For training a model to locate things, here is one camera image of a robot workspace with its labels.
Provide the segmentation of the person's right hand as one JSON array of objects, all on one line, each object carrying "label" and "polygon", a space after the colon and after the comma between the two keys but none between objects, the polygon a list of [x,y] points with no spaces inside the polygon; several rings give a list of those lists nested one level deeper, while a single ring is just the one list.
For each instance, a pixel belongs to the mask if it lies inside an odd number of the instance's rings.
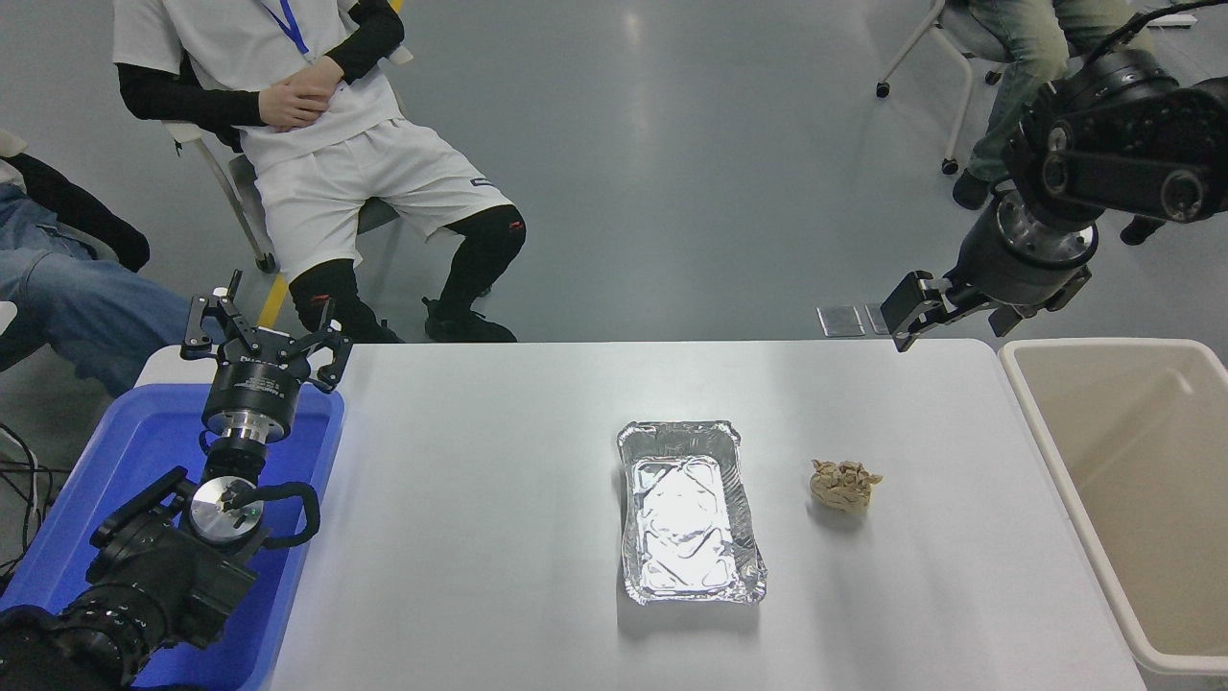
[{"label": "person's right hand", "polygon": [[285,83],[278,83],[258,95],[260,122],[278,131],[312,126],[328,107],[328,99],[312,90],[298,92]]}]

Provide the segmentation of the person's left hand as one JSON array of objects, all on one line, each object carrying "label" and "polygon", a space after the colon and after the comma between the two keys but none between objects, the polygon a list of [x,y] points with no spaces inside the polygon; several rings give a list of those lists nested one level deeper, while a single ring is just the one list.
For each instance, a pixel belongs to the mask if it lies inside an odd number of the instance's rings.
[{"label": "person's left hand", "polygon": [[316,61],[280,83],[289,86],[295,95],[329,104],[339,83],[343,83],[343,68],[332,56],[319,56]]}]

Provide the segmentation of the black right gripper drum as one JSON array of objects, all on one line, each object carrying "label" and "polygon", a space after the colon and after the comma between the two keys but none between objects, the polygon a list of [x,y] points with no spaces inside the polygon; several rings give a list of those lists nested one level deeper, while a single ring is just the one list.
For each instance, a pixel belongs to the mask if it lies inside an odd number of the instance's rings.
[{"label": "black right gripper drum", "polygon": [[1059,230],[1027,209],[986,209],[957,255],[957,284],[998,303],[1040,307],[1086,279],[1094,227]]}]

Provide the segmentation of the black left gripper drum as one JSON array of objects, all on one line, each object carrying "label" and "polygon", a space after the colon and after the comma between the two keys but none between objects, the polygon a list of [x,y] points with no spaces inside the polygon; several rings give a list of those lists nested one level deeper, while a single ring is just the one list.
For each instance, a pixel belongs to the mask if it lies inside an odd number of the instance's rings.
[{"label": "black left gripper drum", "polygon": [[253,353],[241,338],[231,338],[219,349],[219,371],[203,406],[201,423],[209,430],[291,430],[298,390],[309,368],[306,358],[281,360],[293,338],[286,333],[258,329]]}]

